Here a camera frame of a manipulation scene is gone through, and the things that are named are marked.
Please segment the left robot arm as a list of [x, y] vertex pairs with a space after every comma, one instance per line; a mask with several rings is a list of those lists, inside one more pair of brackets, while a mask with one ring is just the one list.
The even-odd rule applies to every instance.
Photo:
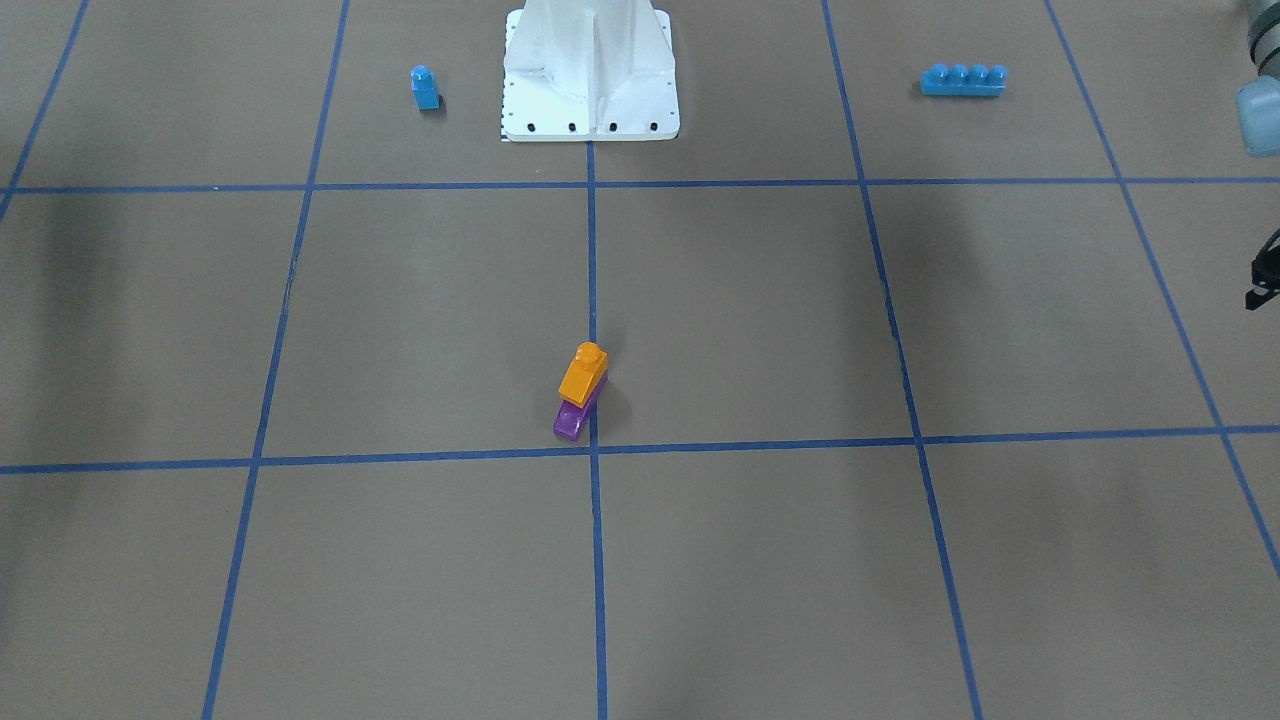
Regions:
[[[1256, 77], [1235, 96], [1245, 152], [1253, 158], [1279, 155], [1279, 3], [1248, 1], [1247, 50]], [[1252, 287], [1245, 309], [1254, 311], [1279, 295], [1279, 232], [1263, 242], [1251, 261]]]

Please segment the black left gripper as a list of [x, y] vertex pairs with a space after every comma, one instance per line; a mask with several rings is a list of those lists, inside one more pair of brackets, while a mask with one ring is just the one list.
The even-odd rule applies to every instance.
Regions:
[[1252, 287], [1245, 292], [1245, 310], [1254, 311], [1279, 296], [1279, 236], [1276, 229], [1251, 261]]

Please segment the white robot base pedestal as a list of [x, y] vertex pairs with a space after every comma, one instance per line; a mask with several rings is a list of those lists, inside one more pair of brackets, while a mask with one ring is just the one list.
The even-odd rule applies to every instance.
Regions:
[[500, 137], [646, 142], [681, 128], [671, 18], [650, 1], [526, 1], [504, 23]]

